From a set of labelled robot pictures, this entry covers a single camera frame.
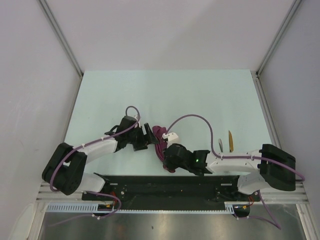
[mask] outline metal frame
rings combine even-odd
[[[75,71],[78,73],[80,79],[82,80],[83,72],[77,62],[75,55],[73,54],[57,20],[54,17],[53,12],[51,11],[48,3],[46,0],[37,0],[41,9],[44,12],[45,17],[47,18],[49,24],[52,27],[55,35],[57,36],[61,46],[72,63]],[[268,63],[269,59],[272,57],[273,53],[275,52],[277,46],[279,45],[282,37],[284,36],[288,26],[292,22],[293,17],[297,13],[299,7],[301,6],[303,0],[295,0],[288,11],[287,15],[285,16],[274,40],[272,41],[266,55],[263,58],[258,70],[252,73],[252,79],[256,88],[256,92],[260,101],[260,105],[262,108],[262,112],[265,118],[265,122],[267,124],[267,128],[270,134],[271,142],[278,148],[281,148],[281,142],[279,140],[279,136],[277,134],[277,130],[275,127],[275,122],[272,118],[272,114],[270,112],[270,108],[268,106],[268,102],[261,85],[260,75],[264,70],[266,64]],[[311,211],[311,207],[308,202],[308,198],[303,187],[302,183],[297,183],[296,191],[294,192],[283,192],[276,189],[264,189],[261,191],[263,199],[268,204],[296,204],[300,220],[304,229],[304,233],[307,240],[319,240],[319,230],[315,224],[315,218]],[[36,211],[34,215],[33,224],[29,233],[28,240],[37,240],[40,234],[42,222],[44,219],[44,215],[46,209],[49,205],[53,206],[53,203],[59,203],[62,206],[64,204],[73,205],[92,205],[99,202],[91,202],[87,203],[81,200],[81,193],[75,192],[72,195],[66,196],[62,193],[54,193],[51,192],[49,189],[49,185],[47,183],[43,183],[40,187],[39,194],[36,199]]]

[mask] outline gray wall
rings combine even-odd
[[[0,2],[0,239],[36,199],[80,80],[36,0]]]
[[[261,80],[283,148],[320,223],[320,1],[305,0]]]

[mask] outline white table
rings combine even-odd
[[[261,149],[270,143],[267,126],[249,70],[86,71],[76,99],[65,141],[73,146],[100,138],[118,125],[129,105],[150,127],[169,125],[186,114],[205,117],[214,131],[214,149],[229,150],[228,130],[235,152]],[[210,149],[208,126],[189,117],[176,132],[187,149]],[[153,145],[134,152],[131,145],[89,163],[87,173],[105,175],[172,175],[165,171]],[[177,169],[175,176],[191,173]]]

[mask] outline white wall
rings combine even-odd
[[[320,1],[306,0],[262,73],[280,141],[306,176],[320,223]]]
[[[293,0],[48,0],[84,70],[256,70]]]
[[[79,78],[35,0],[0,2],[0,239],[35,201]]]

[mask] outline metal floor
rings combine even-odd
[[[119,213],[96,220],[82,217],[48,226],[78,213],[46,213],[39,240],[305,240],[296,205],[270,205],[282,230],[257,219],[224,214]],[[269,218],[262,205],[251,215]]]

